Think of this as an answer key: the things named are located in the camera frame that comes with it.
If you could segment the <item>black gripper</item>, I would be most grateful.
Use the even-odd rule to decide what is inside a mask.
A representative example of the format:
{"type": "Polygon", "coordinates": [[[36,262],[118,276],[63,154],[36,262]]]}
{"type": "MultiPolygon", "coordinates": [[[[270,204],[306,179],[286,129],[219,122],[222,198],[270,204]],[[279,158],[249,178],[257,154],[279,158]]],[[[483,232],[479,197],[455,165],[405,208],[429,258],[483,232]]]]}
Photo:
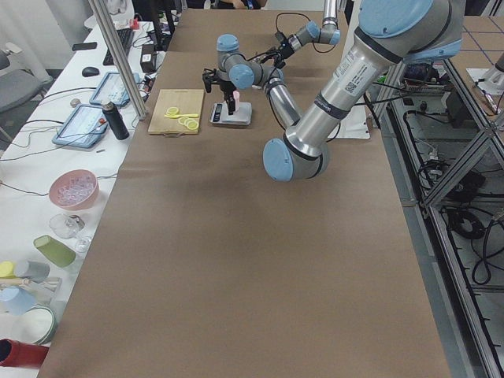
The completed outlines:
{"type": "Polygon", "coordinates": [[[273,60],[275,67],[284,67],[285,61],[295,53],[295,50],[284,33],[276,33],[275,37],[280,45],[267,50],[263,57],[263,62],[266,63],[268,60],[273,60]]]}
{"type": "Polygon", "coordinates": [[[203,69],[202,81],[206,93],[212,91],[212,86],[217,85],[224,94],[224,100],[228,107],[228,115],[233,115],[235,112],[235,96],[236,86],[230,80],[221,78],[220,70],[218,69],[203,69]]]}

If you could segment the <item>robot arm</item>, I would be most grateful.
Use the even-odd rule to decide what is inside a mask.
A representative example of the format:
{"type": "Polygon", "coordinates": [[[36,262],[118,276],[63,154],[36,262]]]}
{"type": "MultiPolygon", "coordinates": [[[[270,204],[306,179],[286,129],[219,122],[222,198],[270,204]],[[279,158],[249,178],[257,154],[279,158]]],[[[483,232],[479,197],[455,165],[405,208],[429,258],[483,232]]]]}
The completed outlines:
{"type": "Polygon", "coordinates": [[[277,47],[272,47],[257,58],[257,62],[266,63],[273,60],[273,65],[281,69],[285,66],[285,61],[305,45],[311,44],[313,48],[322,54],[330,52],[340,41],[340,30],[337,18],[337,1],[324,2],[324,16],[322,25],[319,26],[303,13],[284,12],[276,16],[275,37],[280,43],[277,47]],[[284,15],[298,15],[305,17],[308,22],[296,33],[286,36],[279,28],[279,19],[284,15]]]}
{"type": "Polygon", "coordinates": [[[202,79],[207,91],[220,87],[230,113],[234,91],[262,87],[285,127],[282,138],[265,144],[265,171],[277,181],[309,179],[327,168],[328,137],[378,76],[401,62],[440,61],[459,52],[464,15],[463,1],[363,1],[353,46],[306,112],[280,70],[247,60],[231,34],[218,38],[217,68],[202,79]]]}

